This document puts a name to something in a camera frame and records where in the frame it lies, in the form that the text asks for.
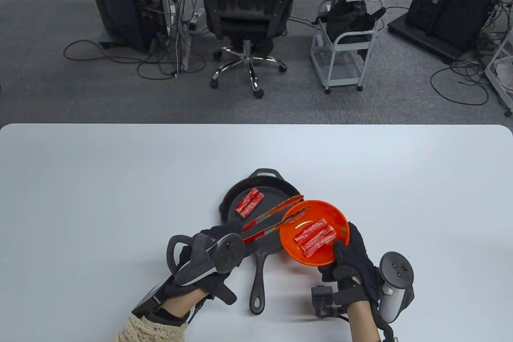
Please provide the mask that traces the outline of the person's right hand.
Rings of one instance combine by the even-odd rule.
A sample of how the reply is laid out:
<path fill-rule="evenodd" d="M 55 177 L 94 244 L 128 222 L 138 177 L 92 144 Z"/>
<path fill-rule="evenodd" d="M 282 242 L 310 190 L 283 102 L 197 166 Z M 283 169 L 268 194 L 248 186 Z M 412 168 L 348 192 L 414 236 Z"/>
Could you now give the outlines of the person's right hand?
<path fill-rule="evenodd" d="M 358 228 L 349 222 L 349 245 L 341 241 L 333 243 L 335 262 L 319 267 L 324 283 L 337 283 L 338 291 L 332 301 L 348 309 L 356 302 L 369 302 L 372 307 L 379 305 L 381 278 L 379 270 L 367 255 L 366 247 Z"/>

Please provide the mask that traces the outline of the person's left hand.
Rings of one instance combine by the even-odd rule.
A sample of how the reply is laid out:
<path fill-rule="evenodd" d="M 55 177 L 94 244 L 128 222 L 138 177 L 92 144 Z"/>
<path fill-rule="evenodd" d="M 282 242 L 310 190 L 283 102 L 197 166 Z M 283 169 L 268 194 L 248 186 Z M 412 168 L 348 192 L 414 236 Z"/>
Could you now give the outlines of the person's left hand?
<path fill-rule="evenodd" d="M 207 298 L 219 298 L 226 305 L 233 305 L 237 296 L 225 285 L 225 280 L 246 257 L 241 234 L 242 223 L 231 221 L 192 237 L 170 238 L 166 262 L 172 279 L 164 289 L 166 296 L 178 298 L 202 289 Z"/>

